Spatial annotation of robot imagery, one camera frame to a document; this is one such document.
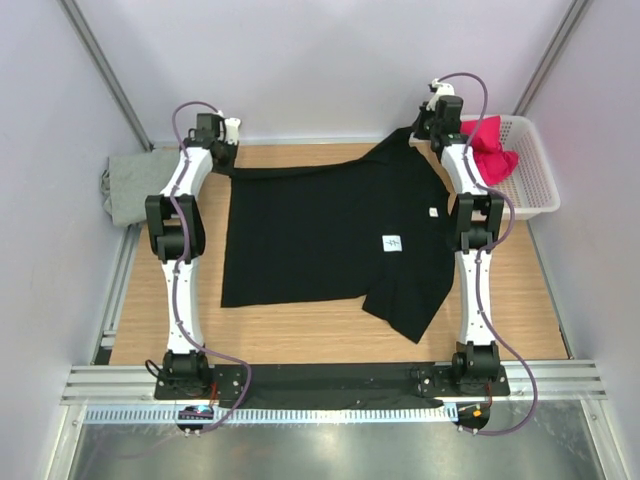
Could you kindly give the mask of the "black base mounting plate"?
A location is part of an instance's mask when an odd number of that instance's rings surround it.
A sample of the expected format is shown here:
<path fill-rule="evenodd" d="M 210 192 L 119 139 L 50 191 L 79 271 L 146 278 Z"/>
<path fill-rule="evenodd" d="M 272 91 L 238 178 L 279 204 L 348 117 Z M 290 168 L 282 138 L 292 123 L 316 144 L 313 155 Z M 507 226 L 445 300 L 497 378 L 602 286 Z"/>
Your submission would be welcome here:
<path fill-rule="evenodd" d="M 207 373 L 160 373 L 156 400 L 209 400 L 245 409 L 384 410 L 435 408 L 450 388 L 448 363 L 257 364 L 252 376 L 240 365 Z"/>

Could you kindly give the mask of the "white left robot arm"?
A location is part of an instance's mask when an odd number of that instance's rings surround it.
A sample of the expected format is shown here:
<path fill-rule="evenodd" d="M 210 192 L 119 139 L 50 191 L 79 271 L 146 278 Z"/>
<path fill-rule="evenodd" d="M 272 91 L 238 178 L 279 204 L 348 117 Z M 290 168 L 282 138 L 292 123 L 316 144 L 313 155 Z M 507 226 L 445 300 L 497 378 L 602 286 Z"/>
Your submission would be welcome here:
<path fill-rule="evenodd" d="M 162 364 L 145 362 L 157 400 L 199 400 L 213 389 L 199 320 L 197 278 L 206 233 L 197 200 L 209 174 L 233 169 L 240 125 L 217 109 L 197 114 L 196 126 L 178 138 L 179 160 L 168 183 L 145 199 L 150 247 L 161 262 L 169 311 Z"/>

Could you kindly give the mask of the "left aluminium corner post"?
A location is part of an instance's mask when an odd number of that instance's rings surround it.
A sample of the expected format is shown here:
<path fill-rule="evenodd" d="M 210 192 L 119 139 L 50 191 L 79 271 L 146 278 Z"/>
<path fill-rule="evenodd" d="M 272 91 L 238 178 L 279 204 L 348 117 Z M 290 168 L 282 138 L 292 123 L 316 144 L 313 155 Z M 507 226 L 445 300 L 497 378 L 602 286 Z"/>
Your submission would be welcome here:
<path fill-rule="evenodd" d="M 144 151 L 152 151 L 153 142 L 147 135 L 132 103 L 125 93 L 78 2 L 75 0 L 58 0 L 57 3 L 88 53 L 91 62 L 104 82 L 112 100 L 122 114 L 137 142 Z"/>

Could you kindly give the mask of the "aluminium corner post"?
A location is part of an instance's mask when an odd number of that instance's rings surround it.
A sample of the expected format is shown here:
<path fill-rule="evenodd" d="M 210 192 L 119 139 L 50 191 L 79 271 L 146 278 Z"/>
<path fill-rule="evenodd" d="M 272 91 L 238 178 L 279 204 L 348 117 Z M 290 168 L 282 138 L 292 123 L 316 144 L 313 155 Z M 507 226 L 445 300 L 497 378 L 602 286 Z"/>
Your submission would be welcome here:
<path fill-rule="evenodd" d="M 88 53 L 91 62 L 104 82 L 112 100 L 122 114 L 137 142 L 144 151 L 152 151 L 153 142 L 147 135 L 132 103 L 125 93 L 78 2 L 75 0 L 58 0 L 57 3 Z"/>
<path fill-rule="evenodd" d="M 568 9 L 554 31 L 543 55 L 522 92 L 513 110 L 513 115 L 526 116 L 528 114 L 534 100 L 549 79 L 553 69 L 558 64 L 564 50 L 578 30 L 592 4 L 592 0 L 572 0 L 569 3 Z"/>

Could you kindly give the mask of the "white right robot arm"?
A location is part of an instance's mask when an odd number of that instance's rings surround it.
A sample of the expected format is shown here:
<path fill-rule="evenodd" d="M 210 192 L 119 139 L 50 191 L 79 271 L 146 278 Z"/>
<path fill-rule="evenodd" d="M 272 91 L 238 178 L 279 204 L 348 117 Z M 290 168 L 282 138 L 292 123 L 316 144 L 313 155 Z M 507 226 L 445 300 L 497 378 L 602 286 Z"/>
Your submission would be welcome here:
<path fill-rule="evenodd" d="M 491 331 L 489 273 L 499 239 L 504 200 L 483 182 L 473 160 L 470 137 L 461 131 L 463 99 L 436 93 L 419 107 L 414 136 L 430 143 L 452 182 L 452 244 L 460 279 L 461 327 L 447 371 L 457 395 L 510 393 L 499 345 Z"/>

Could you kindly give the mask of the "grey folded t shirt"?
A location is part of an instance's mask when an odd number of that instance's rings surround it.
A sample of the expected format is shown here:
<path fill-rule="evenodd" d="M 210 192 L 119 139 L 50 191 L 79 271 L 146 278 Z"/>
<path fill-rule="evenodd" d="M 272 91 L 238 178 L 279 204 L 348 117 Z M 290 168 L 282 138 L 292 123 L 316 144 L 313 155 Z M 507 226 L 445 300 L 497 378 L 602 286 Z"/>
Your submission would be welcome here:
<path fill-rule="evenodd" d="M 177 150 L 110 156 L 100 177 L 100 191 L 113 225 L 125 228 L 144 222 L 146 198 L 161 192 L 178 163 Z"/>

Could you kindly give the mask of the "white plastic laundry basket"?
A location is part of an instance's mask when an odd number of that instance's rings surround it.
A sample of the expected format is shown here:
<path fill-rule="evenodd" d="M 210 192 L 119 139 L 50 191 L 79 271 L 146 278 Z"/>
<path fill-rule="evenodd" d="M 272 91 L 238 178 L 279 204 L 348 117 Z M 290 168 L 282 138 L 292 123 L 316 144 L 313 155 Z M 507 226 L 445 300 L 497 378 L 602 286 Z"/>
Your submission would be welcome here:
<path fill-rule="evenodd" d="M 529 220 L 557 211 L 561 200 L 545 148 L 535 125 L 526 117 L 500 115 L 500 142 L 519 156 L 513 173 L 495 186 L 514 204 L 515 219 Z"/>

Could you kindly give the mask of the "right aluminium corner post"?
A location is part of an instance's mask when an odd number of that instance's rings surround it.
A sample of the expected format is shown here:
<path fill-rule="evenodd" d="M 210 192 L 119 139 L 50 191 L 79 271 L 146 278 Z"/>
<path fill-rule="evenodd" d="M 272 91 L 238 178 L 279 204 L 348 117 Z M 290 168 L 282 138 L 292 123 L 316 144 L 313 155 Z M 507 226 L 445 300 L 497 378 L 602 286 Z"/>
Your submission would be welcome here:
<path fill-rule="evenodd" d="M 522 92 L 513 110 L 513 115 L 526 116 L 528 114 L 534 100 L 549 79 L 553 69 L 558 64 L 564 50 L 578 30 L 592 4 L 592 0 L 572 0 L 569 3 L 568 9 L 554 31 L 543 55 Z"/>

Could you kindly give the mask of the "aluminium frame rail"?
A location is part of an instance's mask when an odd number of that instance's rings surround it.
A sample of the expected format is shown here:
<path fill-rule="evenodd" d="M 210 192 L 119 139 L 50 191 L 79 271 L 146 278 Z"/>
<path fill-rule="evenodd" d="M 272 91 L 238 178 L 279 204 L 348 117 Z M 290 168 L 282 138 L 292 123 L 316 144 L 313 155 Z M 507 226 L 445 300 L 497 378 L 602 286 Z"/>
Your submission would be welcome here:
<path fill-rule="evenodd" d="M 366 397 L 385 401 L 405 398 L 585 400 L 606 398 L 599 372 L 590 360 L 542 360 L 522 366 L 506 361 L 495 381 L 455 381 L 449 364 L 262 364 L 250 372 L 241 366 L 218 365 L 209 382 L 217 397 L 233 403 L 242 386 L 249 388 L 249 408 L 346 409 Z M 187 401 L 198 387 L 178 388 L 157 379 L 140 366 L 87 366 L 72 368 L 62 403 L 116 404 L 152 401 Z"/>

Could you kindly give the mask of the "pink t shirt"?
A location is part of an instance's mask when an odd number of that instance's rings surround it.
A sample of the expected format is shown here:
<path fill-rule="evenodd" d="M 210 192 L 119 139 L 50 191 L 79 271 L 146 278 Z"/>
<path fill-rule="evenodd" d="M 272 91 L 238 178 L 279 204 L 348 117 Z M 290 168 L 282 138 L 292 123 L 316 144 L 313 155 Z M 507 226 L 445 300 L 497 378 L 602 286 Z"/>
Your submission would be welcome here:
<path fill-rule="evenodd" d="M 484 183 L 490 187 L 506 180 L 519 163 L 518 153 L 505 150 L 502 145 L 501 126 L 500 116 L 485 117 L 471 142 L 478 171 Z"/>

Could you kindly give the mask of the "black t shirt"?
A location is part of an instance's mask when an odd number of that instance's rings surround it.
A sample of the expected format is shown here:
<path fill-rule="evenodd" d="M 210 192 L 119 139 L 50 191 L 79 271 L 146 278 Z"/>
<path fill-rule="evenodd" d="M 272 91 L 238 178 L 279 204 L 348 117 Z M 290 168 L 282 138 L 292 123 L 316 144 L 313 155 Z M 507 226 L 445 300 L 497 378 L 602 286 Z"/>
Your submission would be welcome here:
<path fill-rule="evenodd" d="M 449 193 L 399 128 L 362 157 L 231 178 L 225 308 L 361 298 L 412 342 L 454 282 Z"/>

